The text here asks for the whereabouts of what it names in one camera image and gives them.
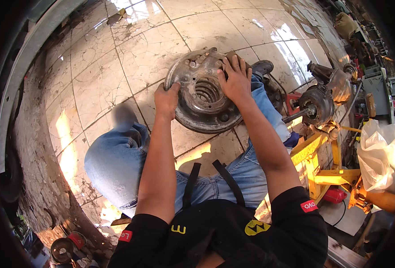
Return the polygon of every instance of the white plastic bag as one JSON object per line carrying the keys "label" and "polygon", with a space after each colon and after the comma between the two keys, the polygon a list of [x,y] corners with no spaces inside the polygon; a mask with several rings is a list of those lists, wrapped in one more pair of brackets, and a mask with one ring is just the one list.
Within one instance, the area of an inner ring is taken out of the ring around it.
{"label": "white plastic bag", "polygon": [[377,120],[368,121],[362,128],[357,148],[361,177],[366,191],[395,194],[395,124],[379,126]]}

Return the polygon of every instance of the brake drum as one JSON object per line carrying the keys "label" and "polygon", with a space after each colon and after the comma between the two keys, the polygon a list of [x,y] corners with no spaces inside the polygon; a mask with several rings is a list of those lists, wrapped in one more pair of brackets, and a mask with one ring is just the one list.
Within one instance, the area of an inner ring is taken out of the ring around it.
{"label": "brake drum", "polygon": [[181,83],[175,118],[199,133],[221,133],[236,126],[242,116],[228,99],[217,78],[226,55],[216,48],[192,51],[179,58],[165,78],[165,90]]}

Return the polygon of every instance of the blue jeans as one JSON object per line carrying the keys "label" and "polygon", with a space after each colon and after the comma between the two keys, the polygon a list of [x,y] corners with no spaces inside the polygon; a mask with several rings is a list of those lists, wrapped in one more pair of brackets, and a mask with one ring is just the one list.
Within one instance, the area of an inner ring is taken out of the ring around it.
{"label": "blue jeans", "polygon": [[[273,126],[282,142],[290,133],[275,110],[261,81],[252,76],[252,97]],[[98,137],[84,159],[84,168],[93,186],[113,205],[129,217],[135,214],[138,185],[150,142],[147,128],[135,123],[127,132],[111,130]],[[240,187],[247,207],[257,208],[267,194],[266,177],[261,169],[251,140],[247,150],[226,166],[227,171]],[[175,212],[183,206],[183,193],[189,174],[177,171],[177,195]],[[191,205],[208,199],[236,198],[220,174],[197,178]]]}

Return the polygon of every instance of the hand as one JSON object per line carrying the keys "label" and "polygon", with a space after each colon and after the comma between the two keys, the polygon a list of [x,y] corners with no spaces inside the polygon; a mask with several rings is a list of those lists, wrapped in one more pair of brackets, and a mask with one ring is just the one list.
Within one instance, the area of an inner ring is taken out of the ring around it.
{"label": "hand", "polygon": [[168,91],[164,90],[164,84],[160,83],[154,92],[154,103],[156,104],[156,114],[162,115],[170,121],[175,119],[175,108],[178,105],[178,91],[180,83],[174,83]]}
{"label": "hand", "polygon": [[224,94],[237,104],[237,102],[251,96],[252,69],[245,70],[244,59],[241,59],[239,67],[238,56],[236,55],[233,56],[232,65],[233,67],[230,66],[225,57],[223,59],[223,69],[226,70],[229,78],[226,81],[226,76],[220,69],[217,70],[217,76]]}

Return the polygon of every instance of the tiled floor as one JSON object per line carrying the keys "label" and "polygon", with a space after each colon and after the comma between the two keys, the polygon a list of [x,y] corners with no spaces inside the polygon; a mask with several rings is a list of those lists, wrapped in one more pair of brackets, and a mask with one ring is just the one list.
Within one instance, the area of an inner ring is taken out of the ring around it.
{"label": "tiled floor", "polygon": [[[125,18],[108,25],[108,18],[122,8]],[[315,35],[302,29],[300,23],[311,24],[300,10],[309,10],[318,23]],[[114,243],[123,227],[111,228],[110,223],[120,212],[92,187],[83,160],[92,142],[113,127],[115,104],[129,103],[151,131],[158,83],[181,54],[203,47],[235,50],[249,64],[272,61],[272,74],[287,92],[314,83],[306,68],[309,61],[330,67],[331,60],[342,67],[349,60],[332,22],[313,0],[100,0],[83,18],[47,53],[46,113],[66,180],[89,219]],[[248,146],[243,123],[219,135],[195,133],[175,120],[171,126],[176,168],[185,172],[200,161],[201,175],[215,174],[213,160],[229,163]],[[306,134],[300,119],[289,129]],[[329,161],[331,150],[322,151]],[[298,170],[303,175],[303,168]],[[266,203],[258,214],[270,208]]]}

